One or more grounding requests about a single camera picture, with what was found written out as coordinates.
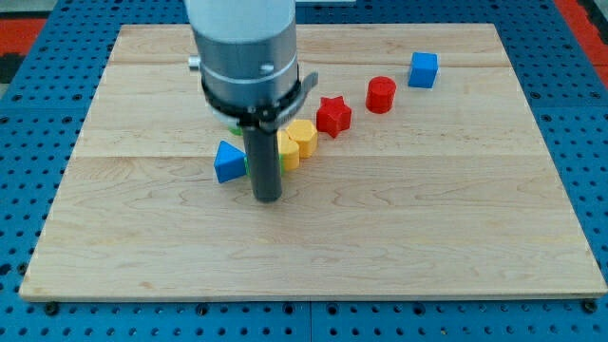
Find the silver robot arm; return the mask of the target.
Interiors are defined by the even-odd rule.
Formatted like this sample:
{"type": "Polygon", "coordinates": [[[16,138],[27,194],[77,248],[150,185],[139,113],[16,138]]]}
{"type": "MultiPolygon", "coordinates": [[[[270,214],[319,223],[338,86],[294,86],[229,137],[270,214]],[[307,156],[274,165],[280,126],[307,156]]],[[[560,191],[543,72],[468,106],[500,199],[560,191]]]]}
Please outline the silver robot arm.
{"type": "Polygon", "coordinates": [[[201,86],[218,112],[271,122],[300,91],[294,0],[188,0],[201,86]]]}

